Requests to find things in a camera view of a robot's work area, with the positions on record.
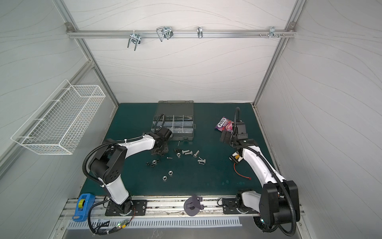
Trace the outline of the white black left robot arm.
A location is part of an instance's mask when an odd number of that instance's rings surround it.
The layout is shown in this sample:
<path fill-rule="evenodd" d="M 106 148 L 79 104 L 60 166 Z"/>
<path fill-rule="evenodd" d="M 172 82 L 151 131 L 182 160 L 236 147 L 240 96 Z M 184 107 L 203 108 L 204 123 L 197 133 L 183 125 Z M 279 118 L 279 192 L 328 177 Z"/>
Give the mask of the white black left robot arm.
<path fill-rule="evenodd" d="M 82 164 L 83 174 L 105 189 L 115 205 L 124 206 L 130 197 L 121 179 L 125 160 L 149 150 L 153 155 L 166 154 L 171 136 L 170 129 L 160 127 L 154 132 L 131 139 L 108 139 L 85 157 Z"/>

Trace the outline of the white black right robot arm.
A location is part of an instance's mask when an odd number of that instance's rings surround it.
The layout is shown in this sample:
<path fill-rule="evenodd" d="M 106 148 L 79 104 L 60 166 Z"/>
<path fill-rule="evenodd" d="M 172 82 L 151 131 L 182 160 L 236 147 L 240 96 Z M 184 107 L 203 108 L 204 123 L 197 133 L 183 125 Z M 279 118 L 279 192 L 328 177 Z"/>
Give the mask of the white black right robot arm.
<path fill-rule="evenodd" d="M 230 156 L 234 166 L 245 161 L 262 185 L 261 192 L 241 190 L 235 197 L 236 210 L 241 214 L 259 213 L 255 225 L 264 233 L 279 229 L 292 237 L 300 220 L 298 187 L 281 176 L 264 157 L 257 143 L 248 137 L 242 121 L 232 122 L 231 131 L 222 131 L 221 141 L 235 149 Z"/>

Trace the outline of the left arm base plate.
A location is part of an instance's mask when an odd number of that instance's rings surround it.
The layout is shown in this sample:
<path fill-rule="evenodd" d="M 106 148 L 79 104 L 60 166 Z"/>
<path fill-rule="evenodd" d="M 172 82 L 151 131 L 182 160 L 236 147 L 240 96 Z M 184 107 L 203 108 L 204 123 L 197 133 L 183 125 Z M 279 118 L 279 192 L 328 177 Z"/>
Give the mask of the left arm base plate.
<path fill-rule="evenodd" d="M 107 205 L 105 216 L 144 216 L 146 214 L 147 200 L 128 200 L 122 205 L 110 201 Z"/>

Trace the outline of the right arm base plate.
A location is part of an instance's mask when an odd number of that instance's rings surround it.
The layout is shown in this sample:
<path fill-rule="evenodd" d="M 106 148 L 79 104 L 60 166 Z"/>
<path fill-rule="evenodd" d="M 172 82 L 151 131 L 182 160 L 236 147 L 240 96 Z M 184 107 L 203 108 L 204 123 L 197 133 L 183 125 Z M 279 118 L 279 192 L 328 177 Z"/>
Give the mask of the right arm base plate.
<path fill-rule="evenodd" d="M 234 198 L 218 198 L 217 205 L 222 208 L 224 215 L 259 214 L 251 208 L 240 207 Z"/>

